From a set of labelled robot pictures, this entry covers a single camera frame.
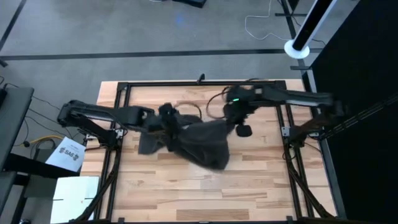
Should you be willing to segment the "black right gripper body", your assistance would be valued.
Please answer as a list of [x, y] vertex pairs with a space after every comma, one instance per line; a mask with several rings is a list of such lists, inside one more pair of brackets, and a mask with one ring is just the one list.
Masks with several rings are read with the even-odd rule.
[[256, 99], [253, 88], [241, 86], [228, 86], [226, 88], [225, 105], [223, 107], [224, 118], [230, 131], [234, 128], [239, 137], [245, 138], [252, 135], [250, 125], [245, 124], [249, 114], [253, 114], [257, 106], [251, 105]]

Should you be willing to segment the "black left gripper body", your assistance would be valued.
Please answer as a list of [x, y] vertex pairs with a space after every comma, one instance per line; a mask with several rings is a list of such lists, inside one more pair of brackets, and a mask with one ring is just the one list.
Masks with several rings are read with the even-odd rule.
[[171, 103], [165, 103], [158, 109], [159, 114], [154, 118], [154, 132], [166, 134], [170, 137], [176, 136], [180, 132], [176, 114], [177, 110]]

